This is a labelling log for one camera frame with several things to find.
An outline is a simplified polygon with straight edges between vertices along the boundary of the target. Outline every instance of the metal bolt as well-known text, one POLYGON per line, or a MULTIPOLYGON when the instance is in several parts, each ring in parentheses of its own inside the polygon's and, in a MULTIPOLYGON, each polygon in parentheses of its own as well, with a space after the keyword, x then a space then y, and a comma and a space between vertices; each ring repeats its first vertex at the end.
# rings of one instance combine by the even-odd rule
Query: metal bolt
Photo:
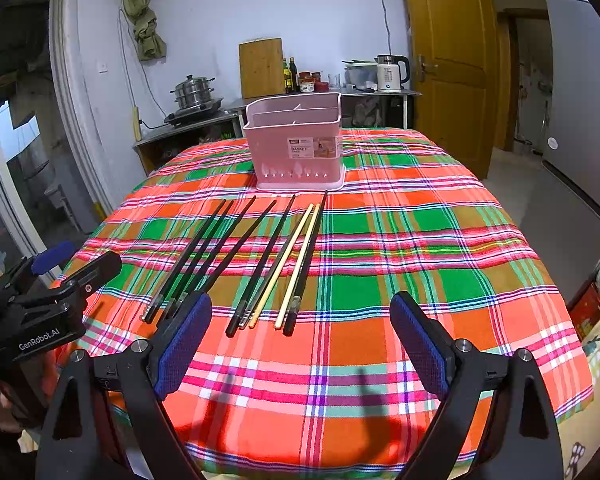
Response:
POLYGON ((521 348, 520 350, 518 350, 518 357, 523 361, 531 361, 531 359, 534 358, 532 353, 526 348, 521 348))
POLYGON ((136 339, 131 343, 131 351, 137 354, 142 353, 149 346, 149 342, 146 339, 136 339))
POLYGON ((473 347, 468 339, 456 339, 456 348, 461 352, 468 352, 473 347))
POLYGON ((87 352, 85 352, 82 348, 78 348, 77 350, 74 350, 73 352, 71 352, 70 359, 74 363, 79 363, 80 361, 82 361, 84 359, 85 355, 87 355, 87 352))

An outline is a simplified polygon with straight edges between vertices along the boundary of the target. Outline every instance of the green curtain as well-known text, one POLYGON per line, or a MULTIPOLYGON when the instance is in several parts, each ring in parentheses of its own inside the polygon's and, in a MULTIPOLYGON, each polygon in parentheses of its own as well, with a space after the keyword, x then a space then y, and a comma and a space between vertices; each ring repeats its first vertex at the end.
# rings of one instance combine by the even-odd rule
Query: green curtain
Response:
POLYGON ((149 8, 149 0, 122 0, 125 13, 134 24, 134 37, 138 42, 138 57, 141 61, 165 57, 167 46, 156 34, 155 13, 149 8))

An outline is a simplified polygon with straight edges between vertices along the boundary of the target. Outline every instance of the basket label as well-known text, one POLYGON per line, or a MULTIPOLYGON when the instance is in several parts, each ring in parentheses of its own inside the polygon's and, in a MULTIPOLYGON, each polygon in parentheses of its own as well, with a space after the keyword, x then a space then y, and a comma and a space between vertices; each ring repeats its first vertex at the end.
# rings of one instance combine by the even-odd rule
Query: basket label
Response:
POLYGON ((336 158, 340 143, 336 137, 299 137, 287 139, 289 158, 336 158))
POLYGON ((314 138, 287 139, 289 158, 314 158, 314 138))

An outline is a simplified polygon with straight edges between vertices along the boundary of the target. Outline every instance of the cutting board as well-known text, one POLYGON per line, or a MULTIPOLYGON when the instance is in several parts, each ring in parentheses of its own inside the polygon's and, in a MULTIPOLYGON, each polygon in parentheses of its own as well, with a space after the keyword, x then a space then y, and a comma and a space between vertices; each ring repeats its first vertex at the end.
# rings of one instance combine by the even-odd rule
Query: cutting board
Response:
POLYGON ((241 43, 238 51, 243 98, 285 93, 281 38, 241 43))

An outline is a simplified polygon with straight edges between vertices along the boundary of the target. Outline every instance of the kettle handle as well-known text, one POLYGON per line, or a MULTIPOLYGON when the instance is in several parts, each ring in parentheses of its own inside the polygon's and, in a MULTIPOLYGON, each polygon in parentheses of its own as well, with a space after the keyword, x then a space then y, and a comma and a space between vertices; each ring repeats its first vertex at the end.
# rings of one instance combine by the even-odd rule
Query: kettle handle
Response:
POLYGON ((406 83, 411 78, 411 70, 409 69, 409 58, 406 56, 394 56, 394 58, 395 58, 396 63, 400 63, 400 62, 404 63, 404 67, 406 69, 406 75, 404 76, 404 78, 400 79, 400 84, 406 83))

